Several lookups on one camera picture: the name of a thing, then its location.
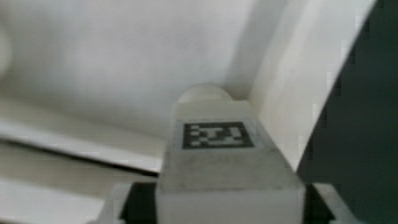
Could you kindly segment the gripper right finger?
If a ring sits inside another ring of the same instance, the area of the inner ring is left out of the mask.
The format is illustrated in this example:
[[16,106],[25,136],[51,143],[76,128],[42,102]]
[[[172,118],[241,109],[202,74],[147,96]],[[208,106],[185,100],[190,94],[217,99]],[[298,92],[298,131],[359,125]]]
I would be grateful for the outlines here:
[[337,190],[327,183],[307,185],[302,224],[368,224],[355,217]]

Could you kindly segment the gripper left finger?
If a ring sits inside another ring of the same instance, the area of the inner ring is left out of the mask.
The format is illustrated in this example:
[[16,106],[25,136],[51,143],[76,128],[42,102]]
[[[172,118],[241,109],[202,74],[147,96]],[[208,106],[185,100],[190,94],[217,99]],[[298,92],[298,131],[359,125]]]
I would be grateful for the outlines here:
[[119,183],[106,196],[97,218],[87,224],[158,224],[154,182]]

